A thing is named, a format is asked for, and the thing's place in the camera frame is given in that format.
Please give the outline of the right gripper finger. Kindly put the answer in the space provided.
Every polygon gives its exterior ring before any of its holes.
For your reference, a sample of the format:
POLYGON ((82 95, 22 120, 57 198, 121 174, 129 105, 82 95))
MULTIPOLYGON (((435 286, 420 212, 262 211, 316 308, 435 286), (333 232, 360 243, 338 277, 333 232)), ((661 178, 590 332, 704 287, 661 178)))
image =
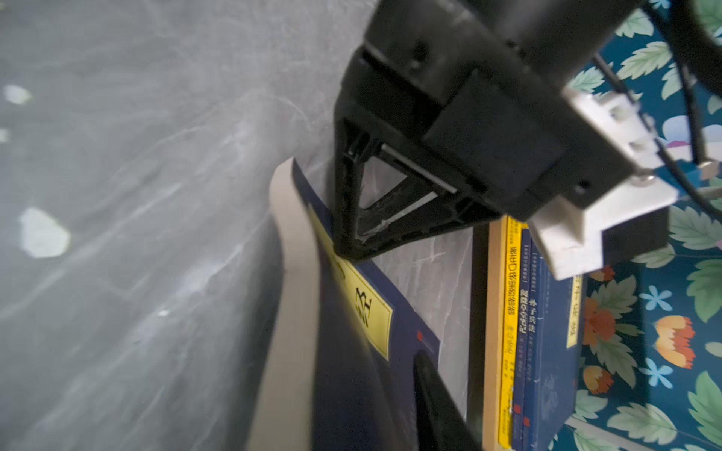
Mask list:
POLYGON ((419 450, 481 450, 425 351, 416 353, 413 374, 419 450))

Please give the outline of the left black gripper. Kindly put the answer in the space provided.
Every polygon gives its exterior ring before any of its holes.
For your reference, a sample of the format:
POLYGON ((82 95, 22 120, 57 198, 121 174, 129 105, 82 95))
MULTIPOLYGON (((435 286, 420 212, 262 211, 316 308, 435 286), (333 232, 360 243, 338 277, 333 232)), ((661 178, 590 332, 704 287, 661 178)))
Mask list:
POLYGON ((636 7, 380 2, 335 107, 336 253, 363 261, 502 213, 526 220, 556 197, 588 208, 627 180, 630 158, 562 91, 636 7), (371 159, 403 178, 362 206, 371 159))

